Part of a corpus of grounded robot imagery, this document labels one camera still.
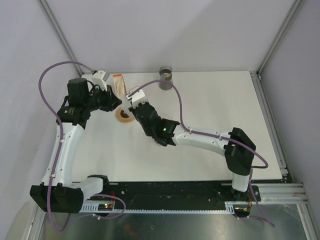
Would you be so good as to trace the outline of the orange coffee filter pack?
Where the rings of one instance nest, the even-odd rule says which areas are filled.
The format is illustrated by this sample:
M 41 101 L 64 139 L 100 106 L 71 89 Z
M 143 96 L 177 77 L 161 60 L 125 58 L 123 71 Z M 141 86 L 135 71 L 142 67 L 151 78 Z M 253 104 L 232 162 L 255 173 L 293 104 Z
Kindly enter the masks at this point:
M 115 95 L 120 99 L 123 100 L 127 95 L 127 89 L 125 80 L 122 74 L 114 74 L 113 75 L 113 83 L 114 83 L 114 90 Z

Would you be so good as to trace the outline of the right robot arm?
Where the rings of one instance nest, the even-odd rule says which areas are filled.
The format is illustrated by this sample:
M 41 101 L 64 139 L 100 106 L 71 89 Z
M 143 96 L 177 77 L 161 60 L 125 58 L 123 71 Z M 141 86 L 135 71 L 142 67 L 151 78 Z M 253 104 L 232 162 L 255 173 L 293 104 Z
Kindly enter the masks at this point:
M 248 196 L 256 145 L 242 129 L 234 127 L 231 132 L 220 134 L 184 129 L 181 122 L 160 117 L 148 102 L 130 106 L 124 112 L 140 123 L 146 136 L 163 147 L 195 147 L 223 156 L 228 170 L 232 172 L 231 196 L 237 201 Z

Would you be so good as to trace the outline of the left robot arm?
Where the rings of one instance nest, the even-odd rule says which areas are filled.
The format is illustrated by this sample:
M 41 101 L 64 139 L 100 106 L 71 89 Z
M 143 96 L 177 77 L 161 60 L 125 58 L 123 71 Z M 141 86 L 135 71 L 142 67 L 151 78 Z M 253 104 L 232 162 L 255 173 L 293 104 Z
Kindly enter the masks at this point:
M 111 188 L 106 175 L 89 175 L 81 182 L 72 181 L 73 165 L 80 140 L 91 112 L 114 111 L 122 102 L 103 79 L 71 79 L 68 94 L 57 117 L 56 140 L 47 171 L 39 185 L 32 185 L 30 196 L 44 211 L 76 214 L 84 201 L 96 196 L 105 200 Z

